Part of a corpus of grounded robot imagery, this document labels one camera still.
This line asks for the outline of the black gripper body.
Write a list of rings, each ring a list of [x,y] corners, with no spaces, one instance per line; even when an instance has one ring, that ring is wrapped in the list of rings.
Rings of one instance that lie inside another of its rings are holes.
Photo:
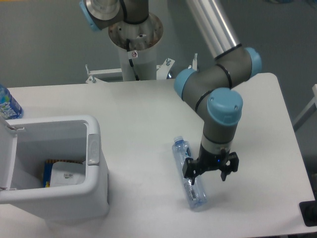
[[[208,171],[221,170],[222,174],[227,175],[227,161],[229,152],[225,149],[221,149],[220,154],[213,154],[207,151],[202,144],[200,145],[199,156],[198,156],[198,170],[197,173],[202,175]]]

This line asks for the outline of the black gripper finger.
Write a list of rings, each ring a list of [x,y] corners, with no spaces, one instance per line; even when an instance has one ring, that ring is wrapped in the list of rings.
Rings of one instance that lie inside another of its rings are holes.
[[[224,153],[221,156],[219,170],[221,171],[222,181],[226,180],[226,177],[231,174],[231,172],[237,172],[239,166],[239,158],[236,152]]]
[[[195,179],[201,174],[201,168],[198,160],[190,157],[186,158],[182,168],[184,178],[191,181],[191,185],[195,184]]]

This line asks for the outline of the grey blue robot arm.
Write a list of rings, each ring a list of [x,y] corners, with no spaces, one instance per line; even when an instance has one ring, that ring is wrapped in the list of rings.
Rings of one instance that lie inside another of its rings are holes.
[[[181,172],[194,181],[207,171],[221,171],[221,178],[238,170],[239,159],[230,147],[242,115],[242,97],[234,87],[260,73],[262,60],[253,48],[243,48],[217,0],[189,0],[187,5],[208,45],[215,65],[198,72],[181,71],[174,82],[177,95],[204,121],[197,159],[186,158]],[[146,0],[82,0],[80,8],[94,31],[108,29],[109,37],[123,51],[123,80],[156,78],[156,64],[142,59],[161,39],[160,20]]]

